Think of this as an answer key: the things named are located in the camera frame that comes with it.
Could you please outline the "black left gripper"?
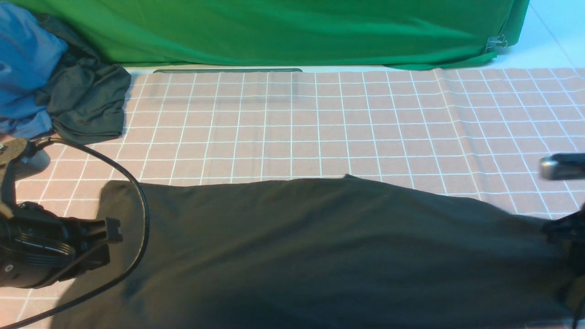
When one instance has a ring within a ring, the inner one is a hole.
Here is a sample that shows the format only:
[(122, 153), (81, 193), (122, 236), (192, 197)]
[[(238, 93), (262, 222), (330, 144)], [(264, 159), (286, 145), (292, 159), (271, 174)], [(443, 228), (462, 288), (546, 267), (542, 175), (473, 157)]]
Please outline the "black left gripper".
[(110, 262), (109, 245), (123, 241), (121, 221), (114, 218), (79, 220), (67, 218), (67, 244), (75, 249), (74, 260), (60, 273), (60, 279), (74, 279), (86, 271)]

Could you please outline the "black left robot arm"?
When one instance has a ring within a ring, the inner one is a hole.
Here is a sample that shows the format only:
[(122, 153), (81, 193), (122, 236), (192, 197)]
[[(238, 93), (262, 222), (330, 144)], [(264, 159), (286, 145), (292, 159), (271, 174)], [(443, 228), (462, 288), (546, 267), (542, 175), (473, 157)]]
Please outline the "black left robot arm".
[(118, 219), (59, 217), (43, 206), (1, 204), (1, 286), (40, 289), (110, 262), (122, 242)]

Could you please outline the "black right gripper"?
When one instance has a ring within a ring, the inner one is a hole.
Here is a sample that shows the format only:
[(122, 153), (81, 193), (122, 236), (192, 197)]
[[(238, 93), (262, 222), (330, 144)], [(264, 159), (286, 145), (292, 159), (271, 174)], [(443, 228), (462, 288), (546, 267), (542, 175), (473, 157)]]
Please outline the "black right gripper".
[(584, 208), (563, 218), (545, 223), (542, 232), (550, 243), (566, 242), (571, 256), (584, 256), (585, 211)]

